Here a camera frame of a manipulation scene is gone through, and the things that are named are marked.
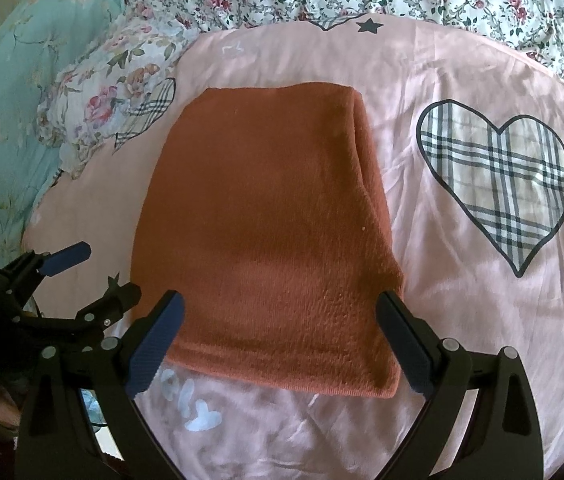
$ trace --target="floral pillow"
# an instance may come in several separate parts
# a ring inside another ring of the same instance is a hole
[[[60,72],[38,106],[40,141],[60,145],[60,168],[78,177],[104,140],[173,76],[197,36],[176,20],[121,16],[104,43]]]

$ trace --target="blue rubber pad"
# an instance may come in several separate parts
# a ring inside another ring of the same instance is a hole
[[[147,330],[128,362],[128,378],[124,389],[133,399],[150,386],[169,346],[184,322],[184,298],[172,292],[169,303]]]
[[[75,267],[77,264],[85,262],[90,257],[91,246],[86,242],[78,242],[47,256],[38,272],[42,276],[55,276],[71,267]]]

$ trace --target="white heart doodle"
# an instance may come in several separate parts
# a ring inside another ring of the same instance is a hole
[[[193,379],[187,379],[184,381],[184,386],[180,390],[180,396],[178,397],[178,411],[183,418],[189,418],[191,416],[190,402],[193,398],[193,390],[195,389],[195,384]]]
[[[180,391],[180,380],[175,371],[165,368],[160,375],[160,386],[164,398],[171,402]]]
[[[520,278],[564,222],[564,144],[519,115],[497,127],[453,100],[428,106],[416,130],[435,179]]]
[[[210,412],[208,405],[202,399],[196,400],[196,410],[198,416],[188,421],[184,427],[189,431],[206,431],[216,428],[222,423],[222,414],[220,412]]]

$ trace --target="black metal bracket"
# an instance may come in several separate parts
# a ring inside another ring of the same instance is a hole
[[[466,351],[440,340],[394,292],[380,295],[376,315],[412,389],[427,402],[376,480],[542,480],[536,406],[518,352]],[[464,394],[479,388],[452,466],[430,476],[453,429]]]
[[[40,353],[25,403],[16,452],[16,477],[184,480],[139,413],[145,391],[184,318],[184,301],[169,291],[149,316],[121,339],[98,345],[47,346]],[[146,338],[146,333],[153,337]],[[95,391],[111,435],[131,476],[107,465],[95,440],[80,389]]]

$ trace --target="heart outline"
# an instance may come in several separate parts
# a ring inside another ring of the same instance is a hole
[[[491,245],[493,245],[493,247],[495,247],[495,249],[502,255],[502,257],[504,257],[504,259],[508,263],[509,267],[511,267],[511,270],[513,270],[514,276],[516,278],[521,278],[524,275],[524,273],[526,272],[526,269],[530,265],[533,258],[538,253],[538,251],[546,243],[548,243],[550,240],[552,240],[552,238],[560,230],[560,227],[562,227],[562,224],[564,223],[564,211],[562,212],[562,215],[560,216],[560,218],[556,222],[555,226],[551,229],[551,231],[549,231],[549,233],[544,238],[542,238],[533,247],[533,249],[530,251],[530,253],[526,256],[526,258],[524,259],[524,262],[522,263],[522,265],[520,265],[520,270],[517,270],[515,263],[508,257],[508,254],[505,253],[504,250],[502,250],[500,245],[498,245],[498,243],[493,239],[491,234],[486,230],[486,228],[482,225],[482,223],[469,211],[469,209],[466,207],[464,202],[462,202],[460,200],[460,198],[456,195],[456,193],[453,191],[453,189],[451,189],[451,187],[446,183],[446,181],[442,178],[442,176],[433,168],[431,161],[428,159],[426,151],[424,150],[424,146],[422,145],[422,124],[424,123],[425,118],[430,113],[430,111],[433,110],[434,108],[437,108],[439,106],[442,106],[442,105],[445,105],[445,104],[448,104],[448,103],[451,103],[453,105],[457,105],[460,108],[464,108],[465,110],[469,110],[473,114],[477,115],[486,124],[488,124],[495,131],[495,133],[497,135],[501,135],[515,121],[518,121],[520,119],[532,119],[532,120],[536,121],[537,123],[541,124],[547,130],[549,130],[553,134],[553,136],[558,140],[558,142],[560,143],[563,150],[564,150],[564,143],[562,142],[562,139],[560,138],[560,136],[557,133],[555,133],[555,130],[553,130],[552,127],[550,127],[548,124],[541,121],[537,117],[533,117],[533,116],[528,115],[528,114],[520,114],[520,115],[516,115],[516,116],[511,117],[510,119],[505,121],[505,123],[502,124],[502,126],[497,127],[483,113],[480,113],[478,110],[475,110],[474,108],[471,108],[468,105],[465,105],[461,102],[455,101],[454,99],[443,99],[441,101],[436,101],[435,103],[430,104],[429,106],[424,108],[424,111],[420,114],[420,116],[418,118],[418,123],[417,123],[416,129],[415,129],[415,137],[416,137],[416,141],[418,143],[418,149],[420,150],[420,154],[422,155],[422,158],[426,162],[426,165],[428,166],[428,169],[430,170],[431,174],[433,175],[433,178],[435,180],[437,180],[438,184],[440,184],[440,186],[442,186],[443,189],[446,190],[446,192],[449,193],[449,195],[451,195],[453,197],[453,199],[456,201],[457,205],[459,205],[460,208],[462,208],[462,211],[464,211],[464,213],[469,217],[469,220],[471,220],[471,222],[473,222],[473,224],[482,232],[482,234],[484,234],[484,236],[486,236],[486,239],[491,243]]]
[[[180,392],[180,378],[177,373],[175,373],[175,370],[171,370],[170,368],[162,370],[160,374],[160,389],[166,400],[172,402],[173,399],[175,399],[175,395]]]
[[[210,411],[206,400],[196,400],[196,413],[196,418],[184,424],[189,431],[208,431],[222,424],[222,413]]]
[[[362,16],[366,16],[368,12],[364,14],[352,14],[350,16],[336,16],[335,18],[329,18],[327,20],[322,20],[321,22],[315,20],[306,20],[307,22],[319,27],[323,32],[329,32],[331,29],[335,27],[339,27],[340,25],[344,25],[345,23],[350,22],[351,20],[356,20],[361,18]]]
[[[194,391],[195,383],[193,379],[189,378],[184,381],[182,389],[180,390],[180,396],[178,397],[178,411],[183,418],[189,418],[191,416],[190,402],[193,398]]]

